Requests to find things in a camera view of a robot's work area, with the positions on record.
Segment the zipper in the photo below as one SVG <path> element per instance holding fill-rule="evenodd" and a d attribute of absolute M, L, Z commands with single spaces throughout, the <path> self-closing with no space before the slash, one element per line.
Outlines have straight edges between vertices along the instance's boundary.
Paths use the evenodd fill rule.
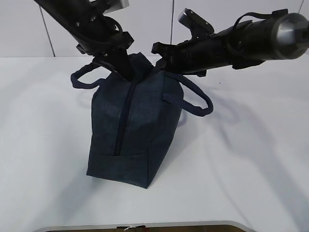
<path fill-rule="evenodd" d="M 132 99 L 133 99 L 134 92 L 135 92 L 137 84 L 138 83 L 132 83 L 131 84 L 130 89 L 129 89 L 127 96 L 126 96 L 124 107 L 123 107 L 121 114 L 120 114 L 118 133 L 117 133 L 116 142 L 115 142 L 114 156 L 120 156 L 122 143 L 123 143 L 125 133 L 126 133 L 126 125 L 127 125 L 128 119 L 129 119 Z"/>

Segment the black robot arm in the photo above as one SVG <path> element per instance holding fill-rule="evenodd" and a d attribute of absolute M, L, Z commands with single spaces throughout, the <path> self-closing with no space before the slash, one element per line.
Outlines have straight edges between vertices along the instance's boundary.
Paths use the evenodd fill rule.
<path fill-rule="evenodd" d="M 263 20 L 240 23 L 244 16 Z M 267 15 L 244 14 L 218 34 L 190 9 L 184 10 L 179 22 L 190 29 L 192 39 L 178 45 L 155 43 L 152 49 L 162 56 L 157 67 L 173 73 L 205 76 L 206 70 L 227 65 L 244 69 L 266 60 L 298 58 L 309 47 L 308 20 L 287 9 Z"/>
<path fill-rule="evenodd" d="M 132 80 L 134 71 L 126 50 L 134 40 L 118 22 L 103 15 L 117 0 L 35 1 L 75 38 L 82 54 L 94 56 L 94 63 Z"/>

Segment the metal cylinder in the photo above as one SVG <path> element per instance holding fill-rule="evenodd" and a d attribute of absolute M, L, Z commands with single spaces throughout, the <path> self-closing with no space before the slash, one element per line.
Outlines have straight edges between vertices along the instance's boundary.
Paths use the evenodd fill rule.
<path fill-rule="evenodd" d="M 200 39 L 177 47 L 171 63 L 181 68 L 182 73 L 214 69 L 230 65 L 224 41 L 221 38 Z"/>
<path fill-rule="evenodd" d="M 281 18 L 270 18 L 247 25 L 236 31 L 231 38 L 236 48 L 245 58 L 256 60 L 296 59 L 307 51 L 307 45 L 299 42 L 296 30 L 300 23 L 308 22 L 297 13 Z"/>

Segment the white wall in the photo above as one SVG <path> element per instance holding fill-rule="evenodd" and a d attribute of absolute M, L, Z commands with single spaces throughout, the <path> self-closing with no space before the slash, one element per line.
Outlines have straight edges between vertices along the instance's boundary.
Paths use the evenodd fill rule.
<path fill-rule="evenodd" d="M 304 3 L 300 9 L 300 13 L 309 19 L 309 0 L 304 0 Z"/>
<path fill-rule="evenodd" d="M 247 12 L 271 13 L 283 8 L 298 12 L 302 0 L 175 0 L 173 44 L 191 38 L 190 30 L 178 22 L 178 16 L 189 8 L 211 23 L 216 32 L 232 26 Z"/>
<path fill-rule="evenodd" d="M 0 57 L 52 56 L 39 6 L 33 0 L 2 0 Z"/>

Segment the bag handle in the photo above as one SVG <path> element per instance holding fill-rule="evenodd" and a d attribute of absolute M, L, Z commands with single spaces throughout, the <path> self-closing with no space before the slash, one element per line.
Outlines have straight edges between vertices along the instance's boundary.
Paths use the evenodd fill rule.
<path fill-rule="evenodd" d="M 89 73 L 93 71 L 94 69 L 97 69 L 98 67 L 100 66 L 94 63 L 90 63 L 90 64 L 83 66 L 80 70 L 76 71 L 75 73 L 73 73 L 71 75 L 71 82 L 72 82 L 73 88 L 93 89 L 95 87 L 102 85 L 105 82 L 105 79 L 102 79 L 102 78 L 98 79 L 97 81 L 91 84 L 86 84 L 78 80 L 79 78 L 84 76 L 86 73 Z"/>
<path fill-rule="evenodd" d="M 171 94 L 163 94 L 163 100 L 175 104 L 182 109 L 188 111 L 189 113 L 192 113 L 193 115 L 204 117 L 206 115 L 209 115 L 213 112 L 213 104 L 211 99 L 192 81 L 190 81 L 188 78 L 182 76 L 182 75 L 171 75 L 169 73 L 166 73 L 166 76 L 172 79 L 177 80 L 178 82 L 182 83 L 184 86 L 188 87 L 190 90 L 195 92 L 198 96 L 200 96 L 202 99 L 205 100 L 205 102 L 208 105 L 208 108 L 202 109 L 199 106 L 194 106 L 191 103 L 183 100 L 183 99 L 177 99 Z"/>

